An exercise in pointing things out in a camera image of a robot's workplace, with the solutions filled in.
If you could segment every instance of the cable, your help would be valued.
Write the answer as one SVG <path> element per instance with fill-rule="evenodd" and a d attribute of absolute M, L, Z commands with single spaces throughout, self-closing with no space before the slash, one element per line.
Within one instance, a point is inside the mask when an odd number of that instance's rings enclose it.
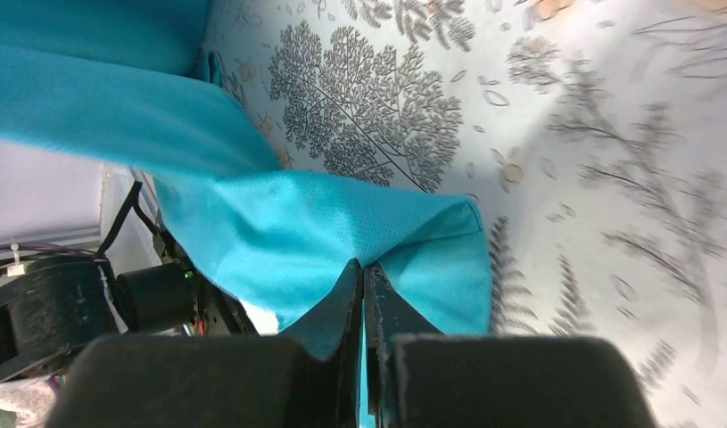
<path fill-rule="evenodd" d="M 90 250 L 77 250 L 54 243 L 17 243 L 20 250 L 24 251 L 61 251 L 65 253 L 77 253 L 77 254 L 93 254 Z M 10 244 L 0 245 L 0 252 L 11 251 Z"/>
<path fill-rule="evenodd" d="M 143 209 L 140 208 L 139 199 L 135 199 L 135 204 L 132 205 L 132 208 L 135 210 L 135 214 L 137 214 L 137 216 L 140 218 L 140 221 L 142 221 L 145 227 L 148 228 L 150 233 L 153 234 L 153 236 L 156 236 L 159 233 L 158 227 L 155 226 L 153 221 L 150 220 L 150 218 L 148 218 L 148 216 L 146 216 L 143 212 Z"/>
<path fill-rule="evenodd" d="M 35 261 L 40 259 L 45 259 L 47 257 L 53 257 L 53 256 L 75 256 L 78 259 L 81 258 L 89 258 L 91 254 L 77 254 L 77 253 L 67 253 L 63 251 L 41 251 L 36 252 L 35 254 L 30 254 L 27 256 L 21 257 L 21 261 Z M 8 267 L 13 263 L 12 259 L 1 259 L 0 260 L 0 277 L 3 276 L 4 268 Z"/>
<path fill-rule="evenodd" d="M 140 196 L 140 189 L 142 188 L 142 182 L 136 181 L 132 184 L 132 188 L 129 189 L 129 193 L 127 193 L 127 198 L 125 198 L 124 202 L 121 204 L 121 208 L 119 208 L 119 212 L 116 214 L 116 218 L 113 220 L 108 234 L 103 239 L 100 247 L 98 247 L 98 251 L 95 252 L 96 259 L 104 257 L 105 252 L 108 251 L 113 241 L 116 240 L 116 237 L 119 235 L 119 231 L 121 230 L 121 226 L 124 224 L 124 220 L 127 218 L 127 214 L 129 214 L 129 210 L 131 210 L 136 205 L 136 201 L 138 201 L 138 198 Z"/>

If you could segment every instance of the white wall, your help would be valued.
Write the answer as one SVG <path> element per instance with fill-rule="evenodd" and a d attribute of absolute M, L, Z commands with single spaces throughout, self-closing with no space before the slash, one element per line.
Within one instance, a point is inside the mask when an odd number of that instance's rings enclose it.
<path fill-rule="evenodd" d="M 96 227 L 103 164 L 0 142 L 0 242 Z"/>

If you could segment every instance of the turquoise cloth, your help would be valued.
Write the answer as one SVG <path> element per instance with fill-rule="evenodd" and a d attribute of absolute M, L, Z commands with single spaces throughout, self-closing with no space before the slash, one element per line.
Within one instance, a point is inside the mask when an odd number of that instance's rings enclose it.
<path fill-rule="evenodd" d="M 210 0 L 0 0 L 0 44 L 189 73 Z"/>
<path fill-rule="evenodd" d="M 163 220 L 195 265 L 232 296 L 275 312 L 281 328 L 357 258 L 380 259 L 445 333 L 487 331 L 491 270 L 470 200 L 280 171 L 215 85 L 0 45 L 0 139 L 150 171 Z M 366 403 L 361 420 L 373 426 Z"/>

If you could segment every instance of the tree print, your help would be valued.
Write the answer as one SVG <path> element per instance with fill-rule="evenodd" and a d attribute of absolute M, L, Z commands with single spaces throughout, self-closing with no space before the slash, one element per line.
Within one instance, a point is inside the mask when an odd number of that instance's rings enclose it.
<path fill-rule="evenodd" d="M 581 297 L 581 290 L 578 288 L 574 271 L 566 256 L 560 256 L 560 270 L 563 275 L 563 297 L 560 299 L 561 308 L 558 309 L 558 316 L 553 318 L 553 324 L 549 329 L 557 336 L 571 336 L 584 334 L 594 329 L 594 326 L 586 322 L 590 311 L 586 302 Z"/>
<path fill-rule="evenodd" d="M 417 45 L 376 53 L 353 27 L 330 41 L 324 50 L 303 21 L 282 31 L 271 55 L 269 95 L 287 100 L 287 140 L 332 174 L 377 185 L 399 174 L 435 192 L 460 146 L 460 100 L 444 94 L 440 73 L 422 70 Z"/>
<path fill-rule="evenodd" d="M 516 329 L 536 334 L 536 329 L 526 319 L 538 319 L 531 308 L 510 301 L 510 298 L 531 296 L 531 291 L 515 284 L 525 276 L 516 268 L 516 258 L 512 256 L 508 244 L 508 218 L 500 217 L 492 228 L 489 250 L 492 262 L 492 314 L 489 319 L 489 333 L 502 335 Z"/>
<path fill-rule="evenodd" d="M 436 37 L 445 49 L 454 45 L 465 52 L 476 35 L 474 24 L 462 15 L 466 0 L 343 0 L 354 20 L 360 17 L 371 27 L 381 28 L 383 21 L 394 18 L 397 30 L 410 43 Z"/>
<path fill-rule="evenodd" d="M 645 119 L 626 134 L 603 111 L 601 101 L 608 97 L 601 88 L 603 80 L 587 70 L 587 62 L 582 59 L 569 61 L 569 72 L 564 76 L 554 73 L 550 64 L 557 55 L 558 49 L 548 41 L 521 37 L 508 55 L 510 78 L 543 93 L 555 88 L 563 90 L 560 101 L 569 109 L 563 115 L 552 116 L 549 129 L 555 133 L 569 141 L 588 140 L 621 149 L 622 158 L 612 164 L 592 158 L 583 165 L 582 186 L 617 186 L 626 198 L 657 217 L 663 229 L 674 236 L 675 245 L 665 245 L 639 231 L 603 234 L 609 243 L 626 249 L 634 257 L 649 260 L 679 285 L 683 296 L 703 309 L 700 359 L 712 371 L 718 351 L 717 320 L 707 281 L 706 258 L 727 254 L 713 237 L 720 220 L 727 220 L 725 177 L 717 171 L 702 170 L 680 178 L 661 168 L 670 149 L 682 143 L 669 120 L 669 106 L 645 106 Z M 679 254 L 673 253 L 674 247 L 680 249 Z"/>

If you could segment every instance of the black wire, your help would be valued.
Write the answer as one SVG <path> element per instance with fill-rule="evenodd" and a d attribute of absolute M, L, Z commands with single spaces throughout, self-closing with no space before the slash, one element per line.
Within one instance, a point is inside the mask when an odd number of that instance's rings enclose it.
<path fill-rule="evenodd" d="M 52 245 L 51 246 L 46 245 L 46 246 L 42 246 L 42 247 L 37 246 L 37 245 L 29 245 L 26 248 L 20 247 L 20 250 L 28 251 L 28 252 L 58 252 L 61 254 L 66 253 L 66 254 L 75 254 L 75 255 L 84 254 L 86 256 L 92 256 L 93 254 L 95 254 L 94 251 L 90 251 L 90 250 L 81 250 L 81 249 L 74 250 L 74 249 L 70 249 L 70 248 L 62 248 L 60 246 L 52 246 Z M 8 251 L 9 252 L 12 251 L 11 246 L 8 246 L 8 247 L 4 246 L 3 248 L 0 248 L 0 252 L 8 252 Z"/>
<path fill-rule="evenodd" d="M 132 188 L 129 189 L 129 193 L 127 193 L 127 198 L 124 199 L 124 202 L 121 204 L 121 208 L 119 208 L 119 212 L 116 214 L 116 218 L 111 224 L 111 229 L 109 229 L 108 234 L 98 247 L 98 251 L 95 252 L 96 259 L 100 259 L 105 256 L 105 252 L 108 251 L 113 241 L 116 240 L 116 237 L 119 235 L 119 231 L 121 230 L 121 226 L 124 224 L 127 214 L 129 214 L 129 210 L 131 210 L 135 206 L 136 201 L 138 201 L 138 198 L 140 197 L 140 189 L 142 188 L 142 182 L 136 181 L 132 184 Z"/>
<path fill-rule="evenodd" d="M 135 204 L 132 205 L 132 208 L 135 210 L 135 214 L 137 214 L 137 216 L 140 218 L 140 221 L 142 221 L 143 224 L 145 225 L 145 227 L 148 228 L 150 233 L 153 234 L 153 236 L 156 236 L 159 233 L 158 227 L 155 226 L 153 221 L 150 220 L 148 218 L 148 216 L 146 216 L 145 213 L 143 212 L 143 209 L 140 208 L 139 199 L 135 199 Z"/>
<path fill-rule="evenodd" d="M 47 251 L 38 251 L 33 254 L 28 254 L 26 256 L 19 257 L 19 260 L 24 261 L 31 261 L 31 260 L 38 260 L 38 259 L 44 259 L 45 257 L 52 257 L 52 256 L 75 256 L 75 257 L 89 257 L 92 254 L 79 254 L 73 251 L 62 251 L 62 250 L 47 250 Z M 0 266 L 5 266 L 8 264 L 13 263 L 13 259 L 0 259 Z"/>

